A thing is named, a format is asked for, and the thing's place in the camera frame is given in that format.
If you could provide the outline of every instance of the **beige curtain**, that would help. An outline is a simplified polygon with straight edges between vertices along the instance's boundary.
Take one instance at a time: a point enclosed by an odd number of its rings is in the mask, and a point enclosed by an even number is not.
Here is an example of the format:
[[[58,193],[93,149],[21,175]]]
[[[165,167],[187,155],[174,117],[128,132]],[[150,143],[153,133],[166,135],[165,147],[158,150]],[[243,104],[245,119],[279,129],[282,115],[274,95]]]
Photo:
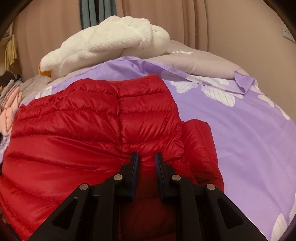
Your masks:
[[[33,0],[14,22],[24,80],[37,75],[40,60],[80,30],[79,0]]]
[[[146,18],[172,40],[207,51],[204,0],[116,0],[116,11],[119,17]]]

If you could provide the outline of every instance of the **pillow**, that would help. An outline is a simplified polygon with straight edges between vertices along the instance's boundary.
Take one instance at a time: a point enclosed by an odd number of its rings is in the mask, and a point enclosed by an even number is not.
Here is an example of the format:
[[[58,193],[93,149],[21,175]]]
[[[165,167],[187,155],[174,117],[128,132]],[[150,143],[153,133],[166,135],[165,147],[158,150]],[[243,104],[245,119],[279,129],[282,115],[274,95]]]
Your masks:
[[[169,65],[188,74],[204,77],[233,80],[235,72],[248,76],[248,73],[241,67],[222,57],[192,49],[174,40],[170,40],[165,55],[147,60]]]

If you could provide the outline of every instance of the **jacket sleeve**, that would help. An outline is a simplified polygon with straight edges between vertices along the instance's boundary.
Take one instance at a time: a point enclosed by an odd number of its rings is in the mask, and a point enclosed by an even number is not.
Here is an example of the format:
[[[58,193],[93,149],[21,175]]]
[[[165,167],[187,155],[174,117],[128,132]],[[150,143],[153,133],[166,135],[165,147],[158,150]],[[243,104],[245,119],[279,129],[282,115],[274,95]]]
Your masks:
[[[200,185],[212,183],[224,191],[218,158],[208,123],[193,119],[182,123],[184,155]]]

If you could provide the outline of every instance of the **purple bedsheet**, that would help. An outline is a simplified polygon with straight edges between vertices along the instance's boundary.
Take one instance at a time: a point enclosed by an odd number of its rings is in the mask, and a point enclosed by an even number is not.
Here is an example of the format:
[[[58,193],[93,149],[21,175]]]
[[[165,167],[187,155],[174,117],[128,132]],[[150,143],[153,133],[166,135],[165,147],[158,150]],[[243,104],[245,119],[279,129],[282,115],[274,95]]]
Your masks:
[[[208,122],[225,194],[268,240],[277,240],[296,212],[296,126],[261,93],[252,77],[238,73],[235,81],[194,77],[161,64],[123,57],[53,85],[36,98],[83,78],[128,80],[152,73],[162,77],[171,91],[182,121]],[[2,149],[8,142],[9,138],[1,143]]]

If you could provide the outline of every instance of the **electrical outlet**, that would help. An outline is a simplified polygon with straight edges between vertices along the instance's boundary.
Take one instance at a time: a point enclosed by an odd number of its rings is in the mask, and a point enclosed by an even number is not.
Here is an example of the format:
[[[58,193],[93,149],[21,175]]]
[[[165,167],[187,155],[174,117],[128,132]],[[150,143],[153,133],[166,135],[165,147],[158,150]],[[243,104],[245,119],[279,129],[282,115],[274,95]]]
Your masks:
[[[284,24],[284,22],[282,22],[282,24],[281,24],[281,29],[283,31],[283,36],[285,38],[287,38],[287,39],[291,40],[292,42],[296,43],[295,39],[293,38],[292,34],[290,33],[289,29]]]

